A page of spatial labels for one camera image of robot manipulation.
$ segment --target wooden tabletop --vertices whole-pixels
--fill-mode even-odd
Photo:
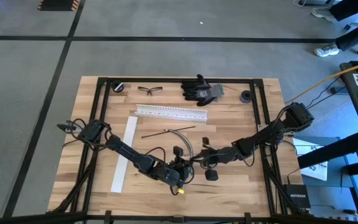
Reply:
[[[89,119],[98,77],[82,77],[71,118]],[[271,119],[284,107],[280,84],[276,78],[264,78],[265,92]],[[162,91],[146,92],[137,89],[162,86]],[[202,149],[202,137],[208,137],[211,147],[219,149],[230,146],[231,142],[256,133],[252,103],[244,104],[239,95],[249,90],[248,84],[223,83],[224,96],[218,102],[202,108],[195,101],[185,101],[182,97],[180,83],[125,83],[124,91],[110,91],[105,122],[111,124],[112,131],[121,139],[124,136],[128,116],[134,116],[136,104],[173,106],[208,110],[206,123],[179,121],[174,119],[139,118],[132,147],[140,153],[160,146],[167,152],[167,161],[175,156],[173,146],[186,149],[180,138],[172,133],[142,139],[141,136],[159,133],[164,129],[178,129],[196,126],[181,131],[191,142],[194,154]],[[261,122],[264,123],[263,109],[257,89]],[[67,135],[65,142],[73,138]],[[48,209],[54,209],[67,196],[75,184],[83,144],[74,142],[63,148],[57,176],[53,185]],[[162,158],[160,151],[154,156]],[[286,142],[279,145],[278,161],[283,183],[287,175],[299,168],[294,148]],[[207,181],[204,169],[195,165],[195,178],[184,186],[185,194],[173,196],[169,187],[163,182],[152,180],[142,174],[131,163],[128,163],[122,193],[112,193],[111,184],[118,159],[118,153],[105,149],[99,153],[93,182],[89,214],[104,215],[111,210],[114,215],[183,215],[200,217],[243,217],[245,212],[253,217],[269,217],[264,175],[259,149],[255,153],[255,164],[247,167],[242,161],[219,164],[219,179]],[[297,171],[290,176],[292,184],[301,184],[301,174]],[[83,201],[84,187],[80,194],[80,205]]]

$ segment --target black metal frame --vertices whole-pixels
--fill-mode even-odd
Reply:
[[[116,78],[98,78],[96,90],[94,94],[93,104],[91,108],[91,114],[89,120],[96,119],[96,110],[99,103],[99,96],[101,94],[101,89],[103,85],[106,85],[104,90],[103,102],[101,107],[101,112],[99,119],[104,121],[106,115],[106,108],[109,98],[109,92],[111,87],[111,82]],[[183,80],[194,80],[192,78],[120,78],[122,82],[174,82],[178,83]],[[264,83],[262,79],[219,79],[219,78],[208,78],[207,82],[210,83],[244,83],[250,85],[251,93],[253,94],[252,106],[254,108],[254,116],[256,127],[258,130],[258,125],[261,124],[258,102],[256,97],[255,86],[259,88],[260,97],[262,100],[262,108],[264,112],[264,120],[266,124],[270,122],[269,110],[267,107],[267,101],[265,97]],[[267,191],[267,200],[268,207],[271,217],[266,218],[251,218],[250,213],[244,213],[244,217],[184,217],[184,216],[128,216],[128,215],[111,215],[111,211],[106,211],[105,215],[88,215],[89,202],[91,197],[91,190],[93,185],[94,172],[96,169],[96,161],[98,158],[98,152],[93,151],[91,160],[86,166],[86,159],[89,153],[89,147],[84,145],[83,152],[80,159],[80,165],[78,168],[76,185],[67,195],[66,199],[60,204],[59,207],[54,209],[52,212],[47,212],[44,215],[30,215],[24,217],[3,217],[0,218],[0,223],[62,223],[62,222],[79,222],[83,221],[85,224],[87,220],[104,220],[105,224],[113,223],[114,220],[143,220],[143,221],[169,221],[174,223],[182,222],[244,222],[246,224],[252,222],[271,222],[271,223],[316,223],[325,222],[325,223],[354,223],[344,220],[330,220],[324,218],[314,218],[305,215],[287,215],[287,205],[293,211],[293,203],[290,201],[289,196],[282,187],[282,180],[280,176],[280,168],[278,165],[278,160],[276,154],[272,153],[272,166],[270,166],[269,161],[267,160],[265,146],[260,145],[260,153],[262,156],[262,167],[264,172],[264,179]],[[82,185],[88,179],[84,202],[82,204],[82,209],[80,212],[77,212],[78,206],[78,197],[80,194],[80,189]],[[277,189],[279,191],[279,202],[280,208],[283,215],[277,214],[277,211],[274,207],[274,199],[272,193],[271,181],[276,186],[279,186]],[[68,206],[71,204],[70,212],[65,212]]]

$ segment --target black tape roll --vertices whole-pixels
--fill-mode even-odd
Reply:
[[[243,103],[249,103],[252,100],[252,93],[248,90],[243,91],[240,95],[240,100]]]
[[[115,93],[119,93],[124,90],[124,83],[120,80],[114,80],[111,83],[111,88]]]

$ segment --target gray floor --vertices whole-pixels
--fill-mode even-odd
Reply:
[[[75,13],[40,12],[38,4],[39,0],[0,0],[0,35],[67,35]],[[358,20],[351,17],[330,23],[311,16],[310,9],[284,0],[87,0],[76,35],[335,38],[343,34],[346,22]],[[0,40],[0,216],[63,45]],[[358,60],[351,50],[319,58],[313,54],[319,46],[73,42],[14,214],[43,213],[47,207],[65,137],[56,124],[70,118],[81,76],[275,77],[289,100],[338,72],[340,63]],[[328,84],[299,101],[308,104]],[[343,137],[355,132],[347,128],[348,122],[336,122],[338,116],[350,112],[348,120],[357,123],[348,100],[338,95],[312,108],[319,121],[302,135]]]

